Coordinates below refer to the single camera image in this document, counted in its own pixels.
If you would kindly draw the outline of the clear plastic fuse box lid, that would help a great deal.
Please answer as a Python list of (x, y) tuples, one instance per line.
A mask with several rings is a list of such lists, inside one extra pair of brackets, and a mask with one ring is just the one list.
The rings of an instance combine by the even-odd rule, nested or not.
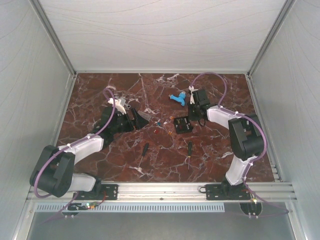
[(144, 119), (146, 119), (147, 121), (150, 121), (150, 119), (152, 118), (152, 116), (148, 113), (142, 112), (142, 111), (138, 111), (138, 114), (143, 117)]

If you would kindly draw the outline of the black fuse box base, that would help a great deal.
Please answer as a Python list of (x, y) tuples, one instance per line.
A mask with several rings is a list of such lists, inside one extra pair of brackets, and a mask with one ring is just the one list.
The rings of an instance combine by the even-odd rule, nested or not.
[(193, 126), (191, 125), (188, 116), (174, 118), (173, 125), (177, 134), (186, 134), (193, 131)]

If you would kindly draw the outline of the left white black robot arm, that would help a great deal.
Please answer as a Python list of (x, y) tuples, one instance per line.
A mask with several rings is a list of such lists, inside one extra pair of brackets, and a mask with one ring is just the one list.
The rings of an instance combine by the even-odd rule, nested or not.
[(108, 147), (116, 134), (140, 130), (149, 124), (135, 108), (131, 113), (133, 119), (127, 113), (108, 106), (92, 132), (85, 137), (59, 147), (47, 145), (30, 176), (30, 185), (58, 198), (67, 192), (86, 193), (91, 199), (99, 198), (103, 193), (101, 179), (88, 173), (74, 173), (74, 166)]

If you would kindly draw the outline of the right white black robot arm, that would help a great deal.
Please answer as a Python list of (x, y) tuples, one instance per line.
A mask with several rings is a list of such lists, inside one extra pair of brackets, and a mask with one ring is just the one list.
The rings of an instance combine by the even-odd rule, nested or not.
[(227, 183), (221, 186), (221, 193), (227, 199), (239, 193), (238, 185), (246, 179), (254, 161), (266, 153), (267, 139), (257, 115), (245, 115), (210, 103), (204, 89), (189, 87), (190, 100), (188, 117), (191, 121), (204, 120), (229, 130), (233, 159), (225, 174)]

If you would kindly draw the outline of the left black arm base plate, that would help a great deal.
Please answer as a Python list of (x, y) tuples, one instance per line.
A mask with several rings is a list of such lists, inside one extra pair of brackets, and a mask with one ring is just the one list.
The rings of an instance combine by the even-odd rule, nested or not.
[(102, 184), (100, 187), (94, 187), (91, 191), (80, 191), (76, 197), (77, 201), (114, 201), (118, 199), (118, 184)]

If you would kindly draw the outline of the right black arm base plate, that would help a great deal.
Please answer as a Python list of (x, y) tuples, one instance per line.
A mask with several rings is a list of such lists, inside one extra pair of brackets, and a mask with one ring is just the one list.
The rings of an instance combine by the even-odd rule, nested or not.
[(199, 188), (199, 192), (205, 194), (206, 200), (209, 201), (249, 201), (251, 194), (244, 186), (223, 185), (223, 184), (206, 184)]

